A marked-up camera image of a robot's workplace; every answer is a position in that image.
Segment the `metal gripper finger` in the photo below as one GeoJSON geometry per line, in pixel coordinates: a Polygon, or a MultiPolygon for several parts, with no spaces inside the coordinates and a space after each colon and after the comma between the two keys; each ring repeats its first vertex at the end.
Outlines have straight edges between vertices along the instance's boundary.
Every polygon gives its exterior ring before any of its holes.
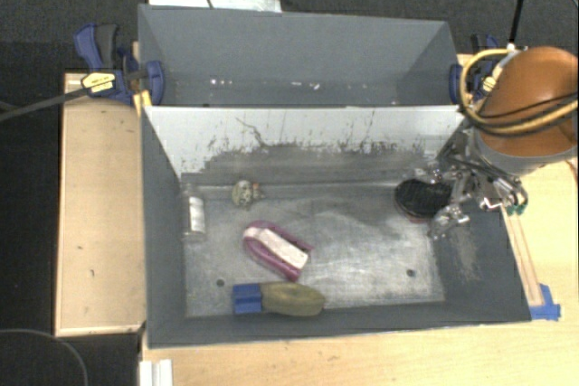
{"type": "Polygon", "coordinates": [[[453,219],[449,213],[437,212],[430,222],[427,236],[432,240],[444,238],[452,224],[453,219]]]}
{"type": "Polygon", "coordinates": [[[464,226],[470,221],[470,216],[466,214],[459,203],[451,203],[446,207],[448,227],[464,226]]]}

